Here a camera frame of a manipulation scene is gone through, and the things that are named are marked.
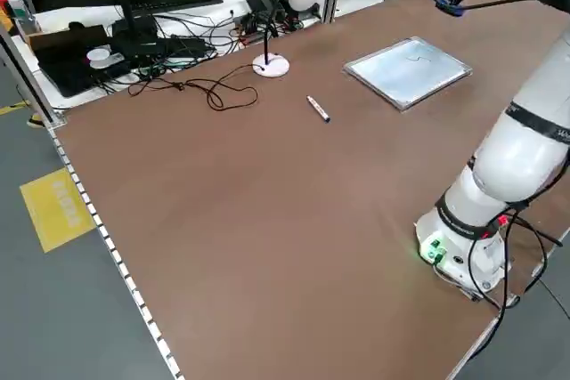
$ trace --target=keyboard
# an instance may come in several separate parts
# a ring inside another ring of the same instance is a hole
[[[170,12],[179,9],[209,6],[211,4],[222,4],[223,2],[223,0],[180,0],[177,2],[162,2],[159,4],[133,4],[133,14],[139,16],[148,13]]]

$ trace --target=marker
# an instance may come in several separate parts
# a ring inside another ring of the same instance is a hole
[[[317,101],[314,100],[313,97],[307,95],[306,98],[311,103],[313,108],[315,110],[317,110],[317,112],[321,115],[322,120],[324,120],[328,124],[330,122],[330,117],[329,117],[329,115],[327,115],[327,112],[322,109],[322,107],[319,105],[319,103]]]

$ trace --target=gray floor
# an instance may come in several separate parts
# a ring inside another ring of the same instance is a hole
[[[20,100],[2,67],[0,89],[0,106]],[[61,162],[47,132],[25,125],[28,116],[0,116],[0,379],[170,380],[97,232],[48,254],[39,246],[19,186]],[[544,282],[568,310],[569,273],[564,248]],[[457,378],[570,378],[570,321],[538,284]]]
[[[28,117],[0,116],[0,379],[172,380],[97,230],[42,251],[19,186],[62,163]]]

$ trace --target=metal plate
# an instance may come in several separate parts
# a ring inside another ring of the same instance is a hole
[[[472,72],[471,67],[415,36],[349,62],[344,69],[399,110]]]

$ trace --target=brown table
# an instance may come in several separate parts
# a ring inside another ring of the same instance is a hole
[[[390,0],[272,41],[287,76],[230,80],[259,91],[251,108],[214,112],[195,90],[120,93],[73,109],[57,135],[187,379],[442,379],[493,311],[434,276],[413,222],[566,24],[530,2],[454,19]],[[474,74],[400,113],[341,68],[408,36]],[[169,78],[219,78],[261,49]],[[567,191],[527,218],[560,235]],[[538,246],[517,230],[513,247],[524,275]]]

